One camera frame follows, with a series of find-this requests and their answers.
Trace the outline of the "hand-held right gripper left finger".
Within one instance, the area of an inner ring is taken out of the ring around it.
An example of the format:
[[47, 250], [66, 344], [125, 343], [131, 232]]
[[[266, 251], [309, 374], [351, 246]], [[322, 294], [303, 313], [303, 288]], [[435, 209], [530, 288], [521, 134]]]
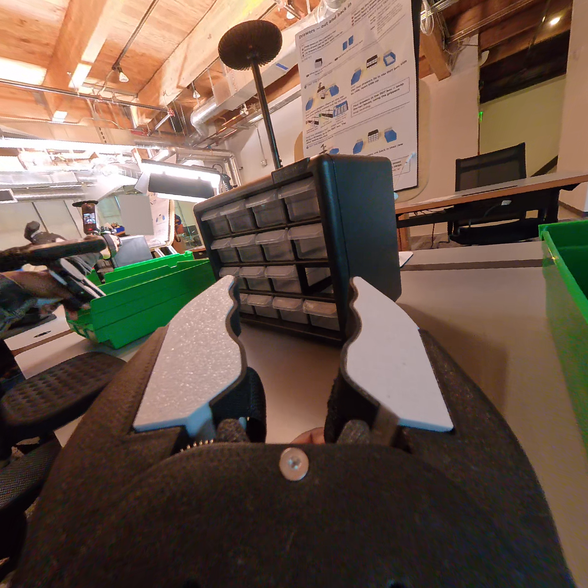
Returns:
[[189, 439], [217, 436], [213, 407], [247, 371], [238, 311], [238, 288], [226, 276], [169, 322], [135, 416], [137, 433], [184, 428]]

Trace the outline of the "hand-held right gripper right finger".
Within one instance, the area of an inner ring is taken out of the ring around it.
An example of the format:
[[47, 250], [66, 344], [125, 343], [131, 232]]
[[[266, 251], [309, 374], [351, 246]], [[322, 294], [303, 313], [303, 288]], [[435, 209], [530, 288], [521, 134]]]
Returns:
[[342, 378], [376, 409], [374, 443], [391, 443], [399, 427], [447, 433], [454, 425], [419, 328], [392, 299], [362, 277], [349, 283], [349, 338]]

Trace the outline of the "green plastic bin with dividers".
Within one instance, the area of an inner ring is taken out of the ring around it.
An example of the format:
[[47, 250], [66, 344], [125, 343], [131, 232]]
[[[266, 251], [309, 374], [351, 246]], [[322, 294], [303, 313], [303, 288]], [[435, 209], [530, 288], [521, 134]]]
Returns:
[[215, 283], [208, 259], [191, 252], [164, 256], [115, 269], [98, 283], [104, 293], [89, 309], [66, 312], [70, 330], [97, 344], [121, 349], [171, 319], [193, 298]]

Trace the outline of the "black drawer cabinet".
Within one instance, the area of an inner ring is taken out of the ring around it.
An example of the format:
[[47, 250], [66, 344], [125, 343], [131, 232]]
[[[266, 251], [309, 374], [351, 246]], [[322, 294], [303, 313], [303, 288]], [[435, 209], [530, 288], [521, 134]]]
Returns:
[[[381, 157], [319, 155], [282, 167], [263, 179], [217, 196], [227, 200], [249, 189], [282, 187], [307, 178], [314, 180], [318, 193], [320, 221], [328, 258], [333, 264], [332, 281], [340, 334], [336, 338], [325, 339], [260, 325], [243, 318], [242, 321], [274, 332], [341, 345], [349, 315], [349, 283], [352, 277], [364, 278], [393, 301], [401, 295], [390, 161]], [[208, 200], [195, 204], [194, 214], [202, 210]]]

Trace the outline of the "set of clear cabinet drawers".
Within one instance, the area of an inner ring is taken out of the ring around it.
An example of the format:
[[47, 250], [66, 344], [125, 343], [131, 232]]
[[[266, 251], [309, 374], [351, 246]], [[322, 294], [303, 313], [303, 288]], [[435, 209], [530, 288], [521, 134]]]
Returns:
[[217, 277], [236, 284], [243, 319], [325, 339], [340, 334], [312, 178], [216, 196], [195, 217]]

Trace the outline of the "person's left hand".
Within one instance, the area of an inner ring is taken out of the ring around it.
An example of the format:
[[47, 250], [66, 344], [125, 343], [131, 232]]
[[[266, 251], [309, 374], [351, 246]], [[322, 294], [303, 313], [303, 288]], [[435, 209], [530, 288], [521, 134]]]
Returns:
[[63, 305], [69, 311], [90, 308], [89, 302], [80, 302], [46, 270], [1, 273], [1, 324], [10, 325], [23, 318], [41, 300], [48, 300], [51, 307]]

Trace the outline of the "rectangular studio light panel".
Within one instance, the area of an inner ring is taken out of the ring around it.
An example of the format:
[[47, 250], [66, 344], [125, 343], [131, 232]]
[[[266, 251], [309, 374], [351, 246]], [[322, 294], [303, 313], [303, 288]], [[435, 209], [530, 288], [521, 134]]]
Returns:
[[185, 166], [142, 159], [141, 176], [135, 189], [142, 194], [157, 194], [161, 198], [199, 203], [219, 193], [222, 174], [203, 166]]

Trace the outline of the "wooden desk with black legs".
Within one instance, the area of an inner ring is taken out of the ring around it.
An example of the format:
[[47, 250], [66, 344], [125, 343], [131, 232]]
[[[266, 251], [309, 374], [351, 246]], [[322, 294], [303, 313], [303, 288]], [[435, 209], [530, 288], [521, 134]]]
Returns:
[[587, 182], [587, 171], [548, 173], [417, 203], [396, 202], [396, 229], [400, 251], [410, 250], [412, 227], [450, 224], [470, 219], [472, 212], [511, 207], [513, 213], [537, 211], [539, 224], [554, 224], [559, 211], [560, 191], [572, 191]]

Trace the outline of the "black mesh office chair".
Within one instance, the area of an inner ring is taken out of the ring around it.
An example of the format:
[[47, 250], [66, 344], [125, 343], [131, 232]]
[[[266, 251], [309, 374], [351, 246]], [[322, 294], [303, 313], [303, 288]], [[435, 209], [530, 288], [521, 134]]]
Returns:
[[[526, 144], [524, 142], [508, 148], [484, 153], [478, 156], [457, 159], [455, 162], [455, 191], [460, 192], [478, 187], [486, 187], [498, 183], [525, 179]], [[465, 222], [452, 221], [447, 225], [449, 240], [464, 246], [498, 245], [509, 242], [509, 239], [524, 234], [525, 215], [494, 215], [490, 208], [482, 210], [483, 218], [507, 223], [492, 228], [490, 226], [474, 228], [482, 224], [481, 220]]]

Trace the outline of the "white instruction poster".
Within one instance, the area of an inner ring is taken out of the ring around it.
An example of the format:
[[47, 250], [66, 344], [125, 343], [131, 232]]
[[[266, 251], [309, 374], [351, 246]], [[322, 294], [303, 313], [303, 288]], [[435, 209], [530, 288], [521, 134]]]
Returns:
[[321, 1], [296, 33], [305, 157], [378, 156], [418, 182], [421, 1]]

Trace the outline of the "phone on tripod mount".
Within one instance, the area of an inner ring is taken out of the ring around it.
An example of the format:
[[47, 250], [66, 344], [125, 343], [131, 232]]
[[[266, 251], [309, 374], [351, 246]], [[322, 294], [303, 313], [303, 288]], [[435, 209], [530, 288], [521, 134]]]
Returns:
[[85, 235], [99, 235], [100, 233], [96, 212], [97, 204], [98, 201], [96, 200], [85, 200], [72, 203], [72, 206], [78, 209], [81, 213]]

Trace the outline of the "silver ventilation duct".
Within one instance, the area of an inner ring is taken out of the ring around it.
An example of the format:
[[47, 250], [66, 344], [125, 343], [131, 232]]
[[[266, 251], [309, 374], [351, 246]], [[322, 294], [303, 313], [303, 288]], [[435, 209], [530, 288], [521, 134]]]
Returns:
[[219, 145], [240, 130], [241, 115], [239, 109], [243, 101], [232, 96], [221, 103], [213, 96], [201, 100], [190, 114], [189, 123], [192, 133], [188, 143], [192, 146]]

